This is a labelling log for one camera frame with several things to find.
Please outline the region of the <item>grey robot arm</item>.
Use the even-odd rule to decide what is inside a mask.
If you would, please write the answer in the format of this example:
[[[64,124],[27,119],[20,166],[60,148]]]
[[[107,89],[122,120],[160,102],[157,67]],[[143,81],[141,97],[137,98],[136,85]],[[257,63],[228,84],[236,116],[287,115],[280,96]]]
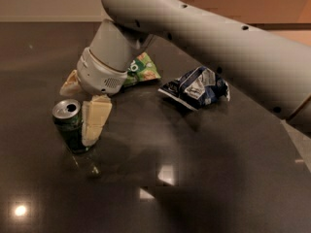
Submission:
[[[309,47],[179,0],[101,0],[108,17],[60,92],[117,93],[155,36],[218,73],[276,117],[311,134]]]

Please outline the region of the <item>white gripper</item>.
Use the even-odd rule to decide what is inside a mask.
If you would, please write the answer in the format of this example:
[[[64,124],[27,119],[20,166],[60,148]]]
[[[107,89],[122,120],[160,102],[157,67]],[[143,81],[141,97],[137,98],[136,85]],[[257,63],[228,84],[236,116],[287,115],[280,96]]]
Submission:
[[[107,95],[118,93],[126,78],[125,71],[113,70],[97,60],[89,48],[84,49],[77,63],[77,71],[73,70],[69,74],[59,91],[60,95],[67,97],[83,90],[94,95],[90,101],[84,101],[82,106],[84,146],[93,146],[98,141],[112,110],[112,102]]]

